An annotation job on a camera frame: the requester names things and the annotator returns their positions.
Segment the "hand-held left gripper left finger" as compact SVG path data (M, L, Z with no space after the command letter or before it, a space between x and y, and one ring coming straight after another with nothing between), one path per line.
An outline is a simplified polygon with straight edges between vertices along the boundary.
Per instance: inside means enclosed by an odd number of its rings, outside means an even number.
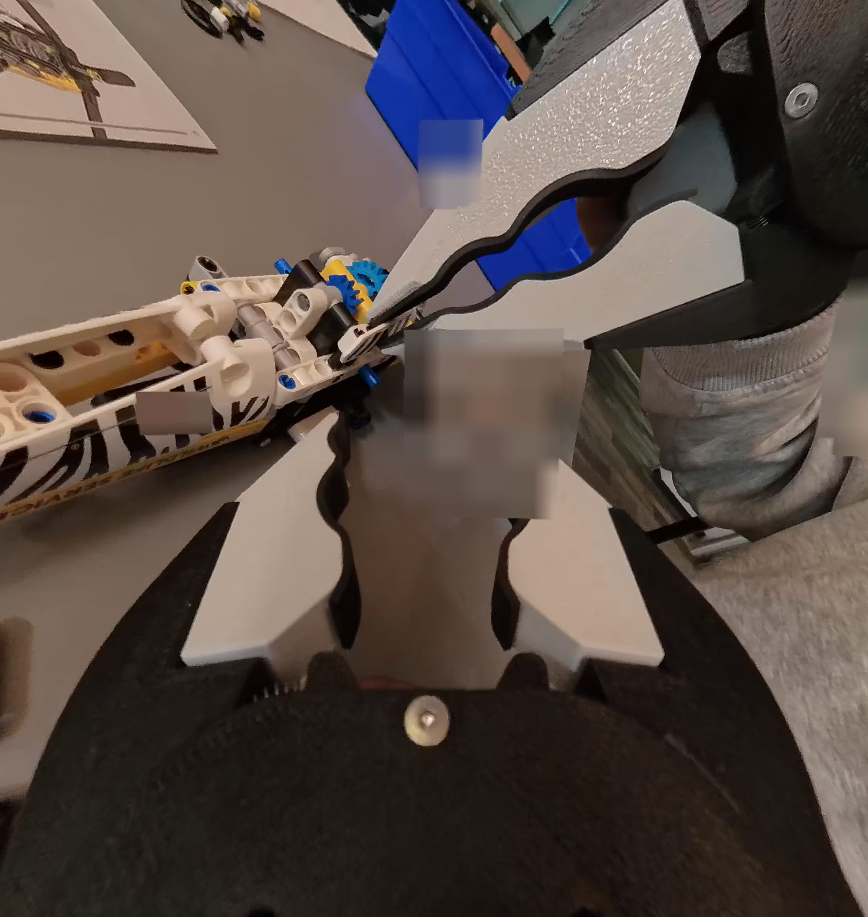
M187 666L261 658L305 666L353 647L361 619L348 506L350 435L338 412L312 426L237 499L182 648Z

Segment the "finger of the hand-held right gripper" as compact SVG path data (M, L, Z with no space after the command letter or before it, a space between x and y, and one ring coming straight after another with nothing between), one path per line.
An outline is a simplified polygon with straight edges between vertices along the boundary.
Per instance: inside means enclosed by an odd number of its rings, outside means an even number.
M423 328L554 332L586 340L746 279L736 226L687 200L630 224L574 270L524 278L472 311L441 311Z
M649 162L673 134L716 14L704 7L589 7L562 31L482 146L482 197L437 209L376 296L383 326L506 251L554 200Z

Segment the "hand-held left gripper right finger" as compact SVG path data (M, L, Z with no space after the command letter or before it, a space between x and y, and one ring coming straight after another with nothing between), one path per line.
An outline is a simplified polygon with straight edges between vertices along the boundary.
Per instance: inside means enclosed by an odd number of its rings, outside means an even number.
M546 514L514 522L500 545L491 624L502 649L548 667L599 659L657 667L664 650L611 506L557 466Z

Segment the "lego aircraft model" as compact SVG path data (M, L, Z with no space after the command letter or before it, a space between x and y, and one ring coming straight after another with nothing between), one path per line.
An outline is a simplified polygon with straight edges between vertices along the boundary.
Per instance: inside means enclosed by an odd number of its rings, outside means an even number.
M0 522L361 400L390 348L343 364L337 342L387 274L336 248L241 277L200 256L170 299L1 341Z

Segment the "person's right forearm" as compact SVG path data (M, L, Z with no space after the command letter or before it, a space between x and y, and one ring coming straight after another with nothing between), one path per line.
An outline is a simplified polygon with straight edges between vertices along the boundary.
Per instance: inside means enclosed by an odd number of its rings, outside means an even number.
M644 350L660 464L703 521L757 541L834 508L853 460L817 427L840 304L764 337Z

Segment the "pile of small lego pieces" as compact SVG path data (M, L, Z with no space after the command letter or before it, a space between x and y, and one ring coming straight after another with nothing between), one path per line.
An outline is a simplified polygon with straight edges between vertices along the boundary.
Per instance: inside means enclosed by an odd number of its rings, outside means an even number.
M264 40L261 12L254 1L180 1L182 11L200 29L221 39L229 35L243 45L246 38Z

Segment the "lego instruction booklet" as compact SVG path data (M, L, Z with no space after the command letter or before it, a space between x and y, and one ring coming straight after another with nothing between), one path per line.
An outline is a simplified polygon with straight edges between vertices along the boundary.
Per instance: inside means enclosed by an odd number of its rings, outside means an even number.
M0 1L0 139L217 153L89 1Z

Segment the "blue plastic bin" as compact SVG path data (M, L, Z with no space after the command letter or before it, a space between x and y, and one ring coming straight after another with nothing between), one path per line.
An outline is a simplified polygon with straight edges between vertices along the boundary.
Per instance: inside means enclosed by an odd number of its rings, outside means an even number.
M479 119L487 135L519 87L491 38L455 1L399 1L387 21L366 92L410 162L417 166L419 125ZM480 258L494 289L529 273L579 266L589 257L575 204L565 201L530 226L506 252Z

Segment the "person's grey hoodie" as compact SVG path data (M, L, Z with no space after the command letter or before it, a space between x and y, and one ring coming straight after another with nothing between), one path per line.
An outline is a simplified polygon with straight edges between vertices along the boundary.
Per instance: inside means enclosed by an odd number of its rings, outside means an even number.
M699 567L782 708L868 915L868 459L830 512Z

